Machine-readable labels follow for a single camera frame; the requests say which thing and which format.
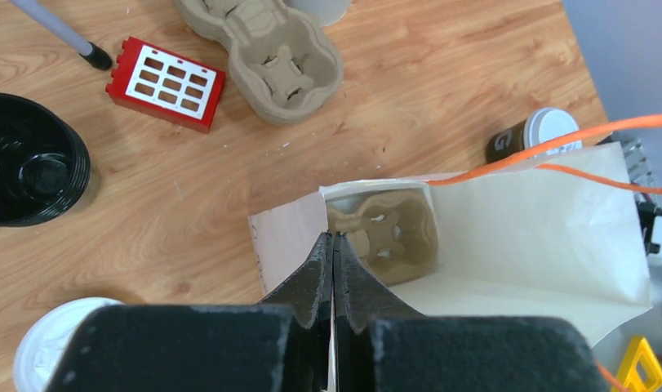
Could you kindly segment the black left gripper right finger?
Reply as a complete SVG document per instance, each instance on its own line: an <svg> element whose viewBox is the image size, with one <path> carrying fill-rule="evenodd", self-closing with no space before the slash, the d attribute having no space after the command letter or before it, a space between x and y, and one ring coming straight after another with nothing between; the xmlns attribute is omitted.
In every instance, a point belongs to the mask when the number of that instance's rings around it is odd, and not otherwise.
<svg viewBox="0 0 662 392"><path fill-rule="evenodd" d="M332 248L339 391L607 391L560 318L428 316L379 282L345 234Z"/></svg>

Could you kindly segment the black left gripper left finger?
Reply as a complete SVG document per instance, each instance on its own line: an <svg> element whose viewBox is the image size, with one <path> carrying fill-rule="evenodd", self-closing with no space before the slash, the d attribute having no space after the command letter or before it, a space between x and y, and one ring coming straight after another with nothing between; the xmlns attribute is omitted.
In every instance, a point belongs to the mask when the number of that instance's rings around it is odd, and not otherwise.
<svg viewBox="0 0 662 392"><path fill-rule="evenodd" d="M86 316L50 391L321 391L333 237L252 305L107 305Z"/></svg>

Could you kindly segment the single brown pulp cup carrier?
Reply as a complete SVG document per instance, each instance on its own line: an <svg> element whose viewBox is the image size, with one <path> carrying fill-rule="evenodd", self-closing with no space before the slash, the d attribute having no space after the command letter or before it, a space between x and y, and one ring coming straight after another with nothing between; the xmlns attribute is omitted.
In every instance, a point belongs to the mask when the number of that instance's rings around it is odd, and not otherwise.
<svg viewBox="0 0 662 392"><path fill-rule="evenodd" d="M329 230L345 234L360 262L386 286L433 272L438 232L427 198L415 189L373 194L353 212L327 207Z"/></svg>

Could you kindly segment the paper bag with orange handles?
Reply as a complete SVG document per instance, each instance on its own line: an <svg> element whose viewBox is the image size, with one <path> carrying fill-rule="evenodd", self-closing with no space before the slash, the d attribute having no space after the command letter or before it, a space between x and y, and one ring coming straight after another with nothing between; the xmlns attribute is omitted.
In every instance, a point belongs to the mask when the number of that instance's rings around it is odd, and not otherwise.
<svg viewBox="0 0 662 392"><path fill-rule="evenodd" d="M629 179L619 144L571 145L634 127L662 127L662 114L574 131L462 173L339 183L250 216L267 295L302 265L320 234L339 233L329 230L329 205L353 212L373 194L415 189L433 212L436 265L422 278L385 285L393 294L428 316L563 319L592 352L652 306L647 255L660 246L646 217L662 211L635 202L652 188ZM328 366L335 376L332 278L331 251Z"/></svg>

